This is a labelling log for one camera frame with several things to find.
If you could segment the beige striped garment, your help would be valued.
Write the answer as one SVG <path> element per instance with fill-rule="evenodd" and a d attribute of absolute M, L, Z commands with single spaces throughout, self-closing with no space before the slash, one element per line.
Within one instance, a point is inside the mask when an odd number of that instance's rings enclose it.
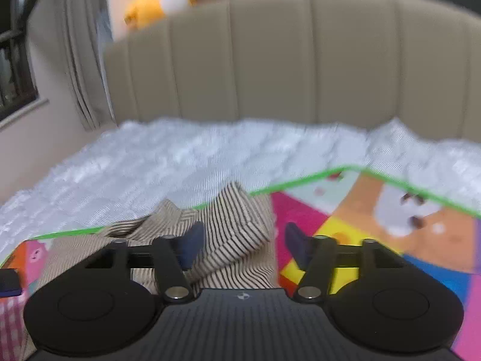
<path fill-rule="evenodd" d="M 96 234 L 55 239 L 38 280 L 43 287 L 75 264 L 114 241 L 150 245 L 159 236 L 183 236 L 196 222 L 205 242 L 185 277 L 195 292 L 203 288 L 275 288 L 276 215 L 270 196 L 251 196 L 240 184 L 226 186 L 202 209 L 180 209 L 163 200 L 144 217 L 113 223 Z"/>

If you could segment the white quilted mattress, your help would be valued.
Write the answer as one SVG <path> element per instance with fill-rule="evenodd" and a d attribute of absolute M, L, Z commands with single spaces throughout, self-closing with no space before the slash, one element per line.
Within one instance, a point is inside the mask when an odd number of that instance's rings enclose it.
<path fill-rule="evenodd" d="M 480 208 L 480 146 L 422 139 L 397 119 L 364 130 L 161 118 L 123 123 L 14 194 L 1 207 L 1 256 L 32 237 L 142 217 L 164 199 L 200 205 L 232 181 L 254 192 L 347 165 Z"/>

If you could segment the colourful cartoon play mat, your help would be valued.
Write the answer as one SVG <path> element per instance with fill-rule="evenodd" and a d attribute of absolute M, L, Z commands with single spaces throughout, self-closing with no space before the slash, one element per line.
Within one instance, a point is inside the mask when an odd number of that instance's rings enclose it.
<path fill-rule="evenodd" d="M 296 223 L 308 236 L 330 236 L 340 245 L 373 238 L 457 294 L 465 318 L 454 351 L 463 360 L 480 360 L 480 213 L 417 192 L 380 174 L 345 167 L 253 193 L 271 199 L 276 284 L 292 296 L 303 274 L 284 245 L 288 223 Z M 4 262 L 3 268 L 18 270 L 23 293 L 1 299 L 1 360 L 22 360 L 24 304 L 38 287 L 52 249 L 61 242 L 70 246 L 79 238 L 83 242 L 99 236 L 99 229 L 27 239 Z"/>

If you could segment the beige padded headboard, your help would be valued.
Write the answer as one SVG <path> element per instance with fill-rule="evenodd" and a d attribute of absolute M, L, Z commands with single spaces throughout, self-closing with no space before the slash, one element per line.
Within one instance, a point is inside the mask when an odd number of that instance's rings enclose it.
<path fill-rule="evenodd" d="M 216 0 L 104 53 L 117 122 L 263 118 L 480 139 L 480 18 L 441 0 Z"/>

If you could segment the grey curtain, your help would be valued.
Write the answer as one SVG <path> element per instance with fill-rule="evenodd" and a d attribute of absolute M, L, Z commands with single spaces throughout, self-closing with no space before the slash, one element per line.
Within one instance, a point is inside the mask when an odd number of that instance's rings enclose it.
<path fill-rule="evenodd" d="M 60 57 L 85 130 L 112 121 L 103 50 L 112 41 L 107 0 L 54 0 Z"/>

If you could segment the dark window frame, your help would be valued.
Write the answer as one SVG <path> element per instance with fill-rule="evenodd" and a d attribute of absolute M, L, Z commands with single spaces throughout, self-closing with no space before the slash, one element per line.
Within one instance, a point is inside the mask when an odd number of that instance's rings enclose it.
<path fill-rule="evenodd" d="M 22 2 L 1 0 L 1 121 L 36 100 L 27 50 L 26 25 L 19 24 Z"/>

